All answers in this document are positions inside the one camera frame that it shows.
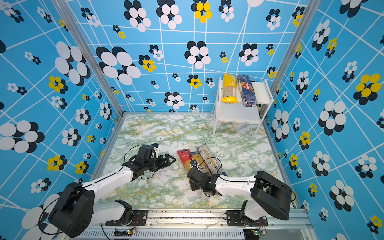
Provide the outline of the red spaghetti bag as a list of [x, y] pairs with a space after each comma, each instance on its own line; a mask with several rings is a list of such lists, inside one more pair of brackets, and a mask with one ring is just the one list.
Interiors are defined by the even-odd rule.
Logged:
[[179, 157], [183, 163], [183, 166], [187, 172], [191, 170], [191, 156], [190, 156], [190, 149], [184, 149], [178, 151]]

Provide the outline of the yellow spaghetti bag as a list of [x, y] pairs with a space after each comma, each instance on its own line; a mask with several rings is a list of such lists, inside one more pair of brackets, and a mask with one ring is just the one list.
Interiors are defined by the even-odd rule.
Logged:
[[223, 80], [223, 103], [237, 103], [237, 77], [233, 75], [224, 74]]

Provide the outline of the blue Barilla spaghetti bag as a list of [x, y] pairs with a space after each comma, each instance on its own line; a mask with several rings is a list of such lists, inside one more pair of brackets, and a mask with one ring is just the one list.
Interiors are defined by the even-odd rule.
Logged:
[[257, 107], [257, 100], [255, 91], [252, 85], [251, 77], [245, 75], [238, 75], [238, 85], [242, 98], [243, 105], [245, 107]]

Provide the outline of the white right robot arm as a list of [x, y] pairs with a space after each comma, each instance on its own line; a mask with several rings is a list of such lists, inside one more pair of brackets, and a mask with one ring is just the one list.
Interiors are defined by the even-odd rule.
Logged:
[[230, 217], [246, 226], [259, 224], [261, 219], [270, 215], [276, 219], [287, 221], [290, 215], [292, 189], [264, 171], [258, 171], [254, 177], [234, 178], [219, 174], [208, 176], [191, 168], [187, 178], [207, 196], [242, 195], [249, 196], [244, 201], [237, 217]]

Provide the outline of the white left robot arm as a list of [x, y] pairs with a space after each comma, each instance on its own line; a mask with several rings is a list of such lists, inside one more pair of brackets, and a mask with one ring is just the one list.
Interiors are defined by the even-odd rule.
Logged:
[[123, 200], [98, 205], [97, 201], [114, 189], [141, 177], [145, 171], [156, 172], [172, 165], [176, 159], [169, 154], [144, 162], [128, 161], [116, 171], [91, 182], [71, 183], [54, 200], [50, 224], [70, 238], [83, 233], [89, 226], [115, 222], [127, 226], [135, 221], [132, 206]]

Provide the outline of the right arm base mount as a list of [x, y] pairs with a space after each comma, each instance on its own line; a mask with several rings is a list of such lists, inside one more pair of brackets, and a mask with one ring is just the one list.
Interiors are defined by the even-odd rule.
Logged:
[[267, 217], [261, 217], [258, 220], [252, 220], [245, 216], [241, 210], [227, 210], [223, 214], [223, 219], [227, 221], [229, 227], [267, 227]]

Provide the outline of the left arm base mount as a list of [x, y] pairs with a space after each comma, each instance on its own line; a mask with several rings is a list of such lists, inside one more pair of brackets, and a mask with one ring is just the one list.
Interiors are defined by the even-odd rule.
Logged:
[[132, 210], [127, 217], [123, 216], [120, 220], [106, 222], [106, 226], [142, 227], [146, 225], [148, 212], [148, 210]]

